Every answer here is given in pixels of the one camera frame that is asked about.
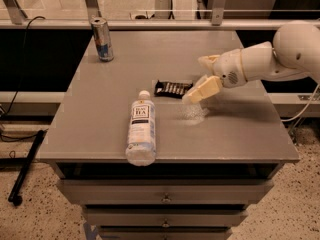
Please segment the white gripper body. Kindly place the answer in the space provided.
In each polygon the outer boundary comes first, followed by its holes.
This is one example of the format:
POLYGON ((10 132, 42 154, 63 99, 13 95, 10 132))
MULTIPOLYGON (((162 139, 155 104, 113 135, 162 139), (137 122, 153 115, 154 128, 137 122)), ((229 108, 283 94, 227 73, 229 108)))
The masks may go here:
POLYGON ((213 73, 220 77, 225 88, 243 86, 247 83, 243 73, 241 49, 220 55, 213 63, 213 73))

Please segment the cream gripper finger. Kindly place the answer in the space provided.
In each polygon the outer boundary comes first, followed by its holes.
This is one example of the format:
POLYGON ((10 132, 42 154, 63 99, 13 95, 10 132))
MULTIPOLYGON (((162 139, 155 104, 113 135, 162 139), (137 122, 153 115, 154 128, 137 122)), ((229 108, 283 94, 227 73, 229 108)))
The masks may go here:
POLYGON ((219 75, 219 55, 201 56, 198 58, 199 64, 208 69, 213 75, 219 75))
POLYGON ((223 88, 222 81, 217 76, 202 76, 196 84, 182 97, 184 104, 196 104, 216 95, 223 88))

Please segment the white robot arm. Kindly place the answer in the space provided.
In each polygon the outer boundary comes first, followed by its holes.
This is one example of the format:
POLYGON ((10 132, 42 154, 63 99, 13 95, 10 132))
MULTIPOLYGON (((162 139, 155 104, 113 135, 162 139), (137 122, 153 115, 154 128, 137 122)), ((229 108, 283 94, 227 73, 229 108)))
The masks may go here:
POLYGON ((195 104, 255 80, 290 81, 311 77, 320 83, 320 29, 305 21, 281 26, 272 42, 198 58, 211 72, 187 91, 182 101, 195 104))

